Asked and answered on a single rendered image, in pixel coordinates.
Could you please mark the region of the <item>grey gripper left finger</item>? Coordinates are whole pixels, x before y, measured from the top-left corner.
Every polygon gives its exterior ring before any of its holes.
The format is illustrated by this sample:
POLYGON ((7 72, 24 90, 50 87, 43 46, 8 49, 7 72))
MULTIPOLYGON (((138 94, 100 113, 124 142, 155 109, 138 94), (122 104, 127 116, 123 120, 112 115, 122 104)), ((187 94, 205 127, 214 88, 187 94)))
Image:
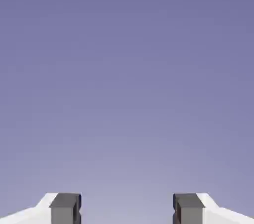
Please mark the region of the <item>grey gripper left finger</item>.
POLYGON ((34 206, 0 218, 0 224, 82 224, 80 193, 46 193, 34 206))

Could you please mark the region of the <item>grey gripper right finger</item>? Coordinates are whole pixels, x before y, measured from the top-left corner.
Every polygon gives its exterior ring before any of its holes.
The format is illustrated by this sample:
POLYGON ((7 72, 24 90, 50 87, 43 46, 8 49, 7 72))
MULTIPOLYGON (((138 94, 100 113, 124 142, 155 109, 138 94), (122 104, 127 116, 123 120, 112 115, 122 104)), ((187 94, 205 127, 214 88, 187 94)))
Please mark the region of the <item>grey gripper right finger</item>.
POLYGON ((254 224, 254 218, 220 207, 208 193, 174 193, 172 224, 254 224))

